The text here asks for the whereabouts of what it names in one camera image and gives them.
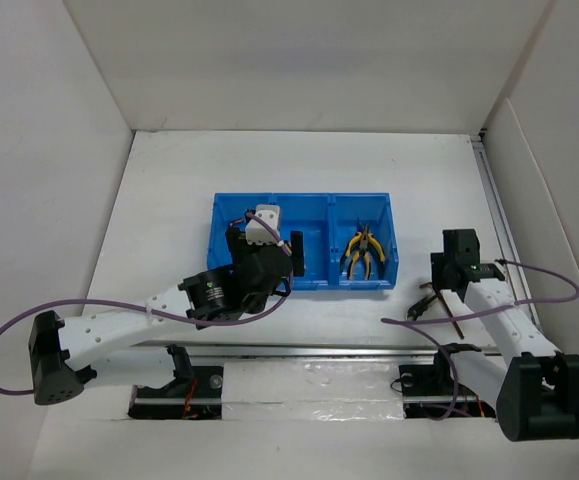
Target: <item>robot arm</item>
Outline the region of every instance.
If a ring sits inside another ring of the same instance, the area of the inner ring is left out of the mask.
[[[456,292],[474,312],[506,307],[481,317],[506,368],[476,347],[446,345],[458,381],[495,409],[512,441],[579,438],[579,356],[563,354],[519,307],[511,307],[514,298],[502,272],[480,263],[474,230],[443,233],[444,252],[431,255],[434,289]],[[442,383],[451,372],[447,363],[437,354],[431,367],[436,371],[427,380]]]
[[[38,315],[29,339],[35,403],[64,402],[85,387],[103,385],[144,385],[172,394],[187,388],[194,372],[184,348],[129,347],[172,333],[234,324],[244,313],[265,315],[269,296],[286,297],[291,276],[304,274],[302,233],[291,232],[291,252],[276,240],[279,207],[259,205],[247,213],[256,221],[244,232],[234,226],[226,232],[232,265],[186,278],[131,305],[132,311],[64,319],[53,311]],[[171,319],[175,317],[193,319],[195,325]]]

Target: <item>white block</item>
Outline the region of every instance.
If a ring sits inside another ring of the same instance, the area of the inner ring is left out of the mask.
[[[278,205],[258,205],[256,207],[256,216],[269,225],[280,236],[280,207]],[[247,242],[250,244],[274,244],[276,240],[273,236],[258,222],[252,220],[245,227]]]

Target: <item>white panel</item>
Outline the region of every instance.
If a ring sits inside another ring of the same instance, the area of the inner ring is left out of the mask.
[[[547,0],[68,0],[136,129],[476,133]]]
[[[130,141],[62,3],[0,2],[0,325],[86,293]],[[6,387],[29,388],[29,325],[0,342]],[[44,414],[0,396],[0,479],[26,477]]]
[[[139,132],[118,192],[90,296],[136,301],[207,269],[216,192],[389,192],[400,256],[383,291],[295,292],[260,322],[170,335],[216,344],[411,348],[428,342],[380,323],[403,318],[431,276],[442,230],[476,228],[483,258],[500,257],[469,137],[298,132]],[[454,312],[468,312],[447,295]],[[434,305],[429,316],[443,314]],[[491,345],[484,326],[463,326]],[[451,325],[433,328],[458,341]]]
[[[29,480],[579,478],[579,441],[511,443],[489,419],[92,421],[51,414]]]
[[[520,259],[554,269],[579,282],[576,259],[553,199],[508,101],[502,104],[486,140],[491,169]],[[526,273],[534,297],[570,293],[570,287],[556,279]],[[547,337],[565,353],[579,354],[579,300],[539,305],[537,309]]]
[[[558,2],[510,100],[579,267],[579,1]]]

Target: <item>bin compartment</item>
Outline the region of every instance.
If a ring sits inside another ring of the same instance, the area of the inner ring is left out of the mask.
[[[207,249],[209,269],[231,263],[225,231],[230,222],[242,218],[245,210],[260,204],[280,206],[283,239],[289,240],[291,230],[303,232],[305,275],[294,280],[295,290],[377,290],[395,286],[398,250],[388,193],[217,193]],[[340,272],[340,257],[359,222],[370,224],[370,231],[385,251],[383,278],[379,278],[375,263],[369,280],[364,280],[362,262],[356,265],[352,279],[347,278],[346,267]]]

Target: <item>screw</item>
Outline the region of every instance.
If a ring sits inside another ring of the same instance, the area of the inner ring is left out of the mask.
[[[400,375],[400,385],[402,385],[403,387],[413,387],[413,375],[411,375],[409,372],[405,372],[402,375]]]
[[[212,375],[209,378],[209,386],[215,390],[222,387],[222,377],[220,375]]]

